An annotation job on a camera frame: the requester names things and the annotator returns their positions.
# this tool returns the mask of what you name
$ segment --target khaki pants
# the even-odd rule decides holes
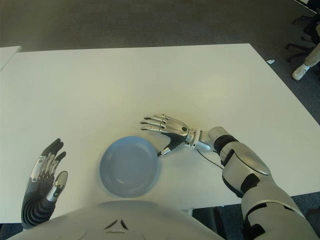
[[[320,24],[316,26],[316,31],[320,37]],[[304,65],[309,67],[313,67],[320,61],[320,43],[310,52],[309,56],[307,56],[304,60]]]

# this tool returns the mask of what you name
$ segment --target white desk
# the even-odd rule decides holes
[[[1,78],[2,223],[20,221],[31,169],[57,137],[67,151],[57,173],[69,177],[53,216],[120,199],[103,189],[100,159],[130,135],[160,150],[168,139],[139,123],[155,113],[193,128],[223,126],[256,151],[288,194],[320,191],[320,127],[249,44],[23,52]],[[155,186],[134,199],[179,209],[241,201],[221,169],[185,147],[161,157]]]

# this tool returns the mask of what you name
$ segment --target black cable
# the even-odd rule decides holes
[[[217,167],[221,168],[222,170],[224,169],[223,167],[219,166],[219,165],[216,164],[215,162],[210,161],[208,158],[206,158],[198,149],[197,149],[197,151],[198,151],[198,153],[199,153],[202,157],[204,157],[204,158],[205,158],[206,160],[208,160],[210,163],[216,165]]]

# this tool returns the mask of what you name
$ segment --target gray carpet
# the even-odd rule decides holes
[[[303,59],[286,62],[299,52],[287,43],[312,46],[300,40],[305,23],[290,24],[312,13],[293,0],[1,0],[0,10],[0,47],[25,52],[250,43],[320,123],[319,76],[293,81]],[[294,200],[305,211],[320,205],[320,193]],[[239,206],[221,211],[228,239],[240,239]]]

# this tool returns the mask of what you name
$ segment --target silver robotic hand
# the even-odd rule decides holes
[[[141,127],[141,130],[160,133],[170,138],[170,143],[158,153],[158,157],[168,154],[182,143],[187,147],[197,148],[204,152],[214,150],[208,132],[189,128],[185,123],[173,117],[164,114],[145,116],[140,123],[148,125]]]
[[[64,146],[58,138],[38,157],[28,180],[21,209],[24,229],[32,228],[50,219],[56,202],[66,186],[68,172],[62,171],[55,179],[55,171],[66,156],[57,153]]]

